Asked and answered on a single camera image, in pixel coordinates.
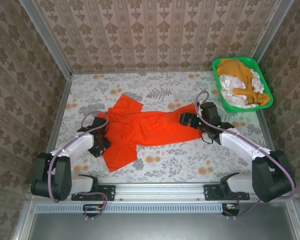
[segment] yellow cloth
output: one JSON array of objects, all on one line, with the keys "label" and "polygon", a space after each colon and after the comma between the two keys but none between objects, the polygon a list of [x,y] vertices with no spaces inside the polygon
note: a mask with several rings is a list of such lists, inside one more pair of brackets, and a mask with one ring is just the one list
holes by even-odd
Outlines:
[{"label": "yellow cloth", "polygon": [[246,67],[241,61],[237,59],[222,59],[219,66],[216,69],[216,73],[220,77],[222,74],[237,77],[244,83],[245,89],[235,88],[233,93],[236,95],[247,96],[248,104],[259,104],[261,106],[266,105],[270,101],[270,96],[264,93],[254,92],[252,87],[253,73],[248,67]]}]

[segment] gray floor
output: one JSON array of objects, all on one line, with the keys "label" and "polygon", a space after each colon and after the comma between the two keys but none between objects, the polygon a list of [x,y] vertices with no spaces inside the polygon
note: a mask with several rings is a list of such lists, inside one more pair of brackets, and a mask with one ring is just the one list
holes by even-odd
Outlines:
[{"label": "gray floor", "polygon": [[236,220],[220,213],[37,214],[31,240],[296,240],[284,203],[260,204]]}]

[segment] patterned mat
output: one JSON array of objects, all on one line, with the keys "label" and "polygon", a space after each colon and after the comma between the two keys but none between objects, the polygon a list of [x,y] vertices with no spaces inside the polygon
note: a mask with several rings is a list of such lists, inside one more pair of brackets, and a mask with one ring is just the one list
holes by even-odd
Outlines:
[{"label": "patterned mat", "polygon": [[[255,112],[225,112],[213,72],[85,74],[73,75],[72,81],[57,147],[76,134],[84,115],[107,111],[121,94],[142,103],[142,112],[170,112],[193,103],[202,90],[209,91],[208,101],[216,104],[222,121],[232,123],[257,144],[266,145]],[[92,121],[93,117],[88,117],[85,126]],[[138,146],[137,157],[136,161],[110,173],[102,157],[95,158],[87,151],[75,161],[72,171],[97,176],[101,183],[215,182],[230,173],[251,171],[248,163],[233,151],[201,139],[156,147]]]}]

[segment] wire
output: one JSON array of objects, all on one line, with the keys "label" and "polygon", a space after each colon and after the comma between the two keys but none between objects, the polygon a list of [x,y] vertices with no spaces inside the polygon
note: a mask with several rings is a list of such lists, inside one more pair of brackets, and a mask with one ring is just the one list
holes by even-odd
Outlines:
[{"label": "wire", "polygon": [[83,212],[83,215],[85,216],[85,219],[96,219],[97,217],[99,217],[101,215],[101,213],[106,209],[106,206],[107,206],[107,203],[108,203],[108,197],[107,195],[105,195],[103,192],[80,192],[80,193],[77,193],[78,195],[101,195],[102,198],[104,198],[104,203],[103,203],[103,206],[102,208],[100,209],[100,211],[93,217],[90,217],[87,215],[87,210],[88,209],[92,209],[92,208],[96,208],[97,206],[93,206],[93,205],[90,205],[90,206],[87,206],[85,209],[84,209],[84,212]]},{"label": "wire", "polygon": [[[207,91],[201,91],[195,98],[195,102],[194,102],[194,105],[197,106],[197,103],[199,102],[198,99],[200,97],[201,94],[205,93],[206,94],[206,98],[205,100],[202,101],[202,103],[205,103],[208,98],[209,98],[209,93]],[[196,111],[196,114],[198,116],[198,118],[204,122],[206,125],[208,125],[209,127],[211,128],[214,128],[214,129],[217,129],[219,131],[222,131],[222,132],[226,132],[228,134],[231,134],[235,137],[238,137],[240,138],[241,140],[243,140],[244,142],[246,142],[247,144],[249,144],[250,146],[252,146],[253,148],[255,148],[256,150],[258,150],[259,152],[261,152],[262,154],[264,154],[267,158],[269,158],[285,175],[286,177],[288,178],[290,184],[291,184],[291,193],[287,196],[281,196],[280,198],[281,199],[289,199],[291,198],[295,192],[296,192],[296,186],[295,186],[295,183],[292,179],[292,177],[289,175],[289,173],[287,172],[287,170],[285,170],[272,156],[270,156],[267,152],[265,152],[263,149],[261,149],[258,145],[256,145],[255,143],[253,143],[252,141],[250,141],[249,139],[245,138],[241,133],[238,133],[238,132],[232,132],[228,129],[223,129],[223,128],[220,128],[220,127],[217,127],[217,126],[214,126],[212,124],[210,124],[209,122],[207,122],[206,120],[204,120],[202,118],[202,116],[200,115],[199,113],[199,108],[200,107],[195,107],[195,111]]]},{"label": "wire", "polygon": [[204,140],[203,133],[205,133],[205,132],[201,130],[201,139],[202,139],[202,141],[204,141],[206,144],[213,144],[214,143],[213,139],[211,139],[211,142],[207,142],[207,141]]},{"label": "wire", "polygon": [[108,124],[105,127],[104,135],[106,135],[108,133],[109,128],[110,128],[110,122],[108,122]]},{"label": "wire", "polygon": [[230,212],[223,210],[223,212],[225,214],[228,214],[230,217],[233,217],[234,219],[236,218],[241,218],[245,215],[247,215],[248,213],[250,213],[259,203],[261,202],[261,200],[259,199],[258,201],[255,202],[255,204],[250,207],[247,211],[245,211],[244,213],[238,214],[237,216],[232,215]]},{"label": "wire", "polygon": [[50,165],[49,165],[49,169],[48,169],[48,193],[49,193],[49,197],[51,198],[51,200],[54,202],[54,203],[59,203],[60,201],[59,200],[56,200],[53,193],[52,193],[52,187],[51,187],[51,175],[52,175],[52,170],[53,170],[53,166],[54,166],[54,163],[57,159],[57,157],[59,156],[59,154],[61,154],[62,152],[64,152],[65,150],[67,150],[67,148],[73,144],[74,142],[78,141],[80,138],[88,135],[89,133],[95,131],[95,130],[98,130],[98,129],[101,129],[103,128],[104,126],[106,126],[109,122],[109,117],[108,115],[105,113],[105,112],[102,112],[102,111],[94,111],[94,112],[89,112],[86,116],[84,116],[84,118],[82,119],[82,122],[81,122],[81,127],[83,126],[84,124],[84,121],[85,119],[92,115],[92,114],[104,114],[105,115],[105,123],[102,124],[101,126],[98,126],[98,127],[95,127],[95,128],[92,128],[86,132],[83,132],[81,134],[79,134],[78,136],[75,136],[71,141],[69,141],[66,145],[64,145],[59,151],[56,152],[56,154],[53,156],[53,158],[51,159],[51,162],[50,162]]}]

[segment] green basket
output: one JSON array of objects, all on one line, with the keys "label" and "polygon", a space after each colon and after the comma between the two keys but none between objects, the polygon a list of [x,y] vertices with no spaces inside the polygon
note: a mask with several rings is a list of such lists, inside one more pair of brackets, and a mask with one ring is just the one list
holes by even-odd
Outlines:
[{"label": "green basket", "polygon": [[[270,96],[270,101],[264,105],[264,106],[256,106],[256,107],[251,107],[251,108],[240,108],[240,107],[235,107],[235,106],[231,106],[227,103],[227,101],[224,99],[224,96],[221,94],[221,83],[219,80],[219,76],[217,74],[217,67],[219,65],[219,63],[221,62],[222,59],[237,59],[239,61],[241,61],[245,66],[247,66],[250,69],[253,69],[255,72],[257,72],[260,75],[260,81],[261,83],[264,85],[264,92],[266,94],[268,94]],[[247,56],[234,56],[234,57],[221,57],[221,58],[217,58],[216,60],[213,61],[212,63],[212,69],[216,78],[216,82],[218,84],[219,87],[219,92],[222,98],[222,102],[224,104],[224,108],[228,113],[242,113],[242,112],[254,112],[254,111],[258,111],[260,109],[266,109],[269,108],[273,102],[274,102],[274,98],[270,92],[270,89],[266,83],[266,80],[258,66],[258,63],[252,59],[251,57],[247,57]]]}]

